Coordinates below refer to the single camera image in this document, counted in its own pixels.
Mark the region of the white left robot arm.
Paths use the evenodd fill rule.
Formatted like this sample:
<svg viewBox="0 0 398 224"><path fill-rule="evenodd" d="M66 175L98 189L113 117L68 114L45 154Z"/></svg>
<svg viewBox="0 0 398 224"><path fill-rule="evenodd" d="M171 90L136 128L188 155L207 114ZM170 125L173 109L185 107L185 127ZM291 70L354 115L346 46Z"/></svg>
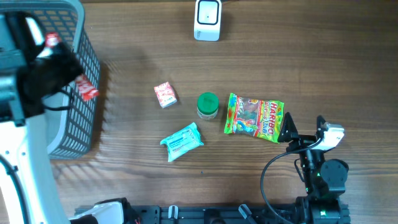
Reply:
<svg viewBox="0 0 398 224"><path fill-rule="evenodd" d="M84 70L57 34L32 14L1 14L1 192L11 223L123 223L121 202L68 217L47 152L43 98L61 93Z"/></svg>

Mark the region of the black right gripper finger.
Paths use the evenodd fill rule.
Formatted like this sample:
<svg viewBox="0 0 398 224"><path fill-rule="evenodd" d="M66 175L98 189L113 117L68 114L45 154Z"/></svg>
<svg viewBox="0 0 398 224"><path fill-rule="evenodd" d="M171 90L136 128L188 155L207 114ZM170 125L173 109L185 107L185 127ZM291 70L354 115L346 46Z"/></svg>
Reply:
<svg viewBox="0 0 398 224"><path fill-rule="evenodd" d="M316 137L317 139L322 139L324 137L325 127L323 126L326 123L326 120L322 115L317 116L317 131Z"/></svg>
<svg viewBox="0 0 398 224"><path fill-rule="evenodd" d="M299 138L299 134L292 116L289 112L284 115L283 123L280 129L280 134L277 139L279 143L296 141Z"/></svg>

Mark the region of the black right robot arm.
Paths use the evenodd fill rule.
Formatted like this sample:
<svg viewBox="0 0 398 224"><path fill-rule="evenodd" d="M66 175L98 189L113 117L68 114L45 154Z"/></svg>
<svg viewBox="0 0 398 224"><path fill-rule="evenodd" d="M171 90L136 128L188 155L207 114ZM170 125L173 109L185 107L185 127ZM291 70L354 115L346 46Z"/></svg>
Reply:
<svg viewBox="0 0 398 224"><path fill-rule="evenodd" d="M340 195L346 191L349 166L340 159L325 159L325 154L334 149L345 135L339 124L331 124L322 116L317 117L314 135L299 134L290 113L284 120L278 137L287 142L287 152L299 155L300 178L307 195L297 197L292 223L350 223L348 206L341 203Z"/></svg>

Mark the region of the red white small carton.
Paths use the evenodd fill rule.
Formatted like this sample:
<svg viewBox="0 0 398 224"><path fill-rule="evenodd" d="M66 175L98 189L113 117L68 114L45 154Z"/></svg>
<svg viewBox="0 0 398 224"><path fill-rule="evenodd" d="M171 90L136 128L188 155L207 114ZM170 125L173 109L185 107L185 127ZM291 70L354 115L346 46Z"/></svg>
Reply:
<svg viewBox="0 0 398 224"><path fill-rule="evenodd" d="M159 105L162 108L166 108L177 102L177 97L175 95L174 89L169 82L160 84L154 87L155 94L159 101Z"/></svg>

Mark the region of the red Nescafe sachet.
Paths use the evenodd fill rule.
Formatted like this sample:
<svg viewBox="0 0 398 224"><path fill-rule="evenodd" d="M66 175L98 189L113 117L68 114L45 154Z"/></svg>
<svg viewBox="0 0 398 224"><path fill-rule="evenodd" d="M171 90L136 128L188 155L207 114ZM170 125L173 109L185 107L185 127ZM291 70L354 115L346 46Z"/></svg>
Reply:
<svg viewBox="0 0 398 224"><path fill-rule="evenodd" d="M75 84L84 101L90 101L99 95L98 89L83 74L75 79Z"/></svg>

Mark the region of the mint wet wipes pack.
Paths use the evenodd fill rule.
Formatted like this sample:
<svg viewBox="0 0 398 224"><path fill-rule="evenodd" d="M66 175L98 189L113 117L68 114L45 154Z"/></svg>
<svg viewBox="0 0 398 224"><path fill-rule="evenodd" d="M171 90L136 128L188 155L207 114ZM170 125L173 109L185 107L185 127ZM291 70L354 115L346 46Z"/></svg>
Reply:
<svg viewBox="0 0 398 224"><path fill-rule="evenodd" d="M185 128L161 140L160 145L167 146L168 162L173 162L188 151L203 146L197 124L191 123Z"/></svg>

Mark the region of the green lid jar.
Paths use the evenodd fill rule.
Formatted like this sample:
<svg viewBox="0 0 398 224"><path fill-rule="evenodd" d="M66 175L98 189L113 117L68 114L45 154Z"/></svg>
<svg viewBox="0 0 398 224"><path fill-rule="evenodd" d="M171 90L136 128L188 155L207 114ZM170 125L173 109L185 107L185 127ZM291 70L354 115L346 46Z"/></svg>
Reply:
<svg viewBox="0 0 398 224"><path fill-rule="evenodd" d="M213 119L219 108L218 97L211 92L202 93L197 99L197 114L201 119Z"/></svg>

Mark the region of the Haribo gummy bag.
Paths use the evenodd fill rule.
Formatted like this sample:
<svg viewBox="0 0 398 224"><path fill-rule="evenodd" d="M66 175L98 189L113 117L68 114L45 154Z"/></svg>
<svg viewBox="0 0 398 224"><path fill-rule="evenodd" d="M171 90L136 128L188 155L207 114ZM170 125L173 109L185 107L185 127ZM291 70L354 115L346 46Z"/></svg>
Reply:
<svg viewBox="0 0 398 224"><path fill-rule="evenodd" d="M284 103L277 100L229 95L225 134L246 134L278 143L284 116Z"/></svg>

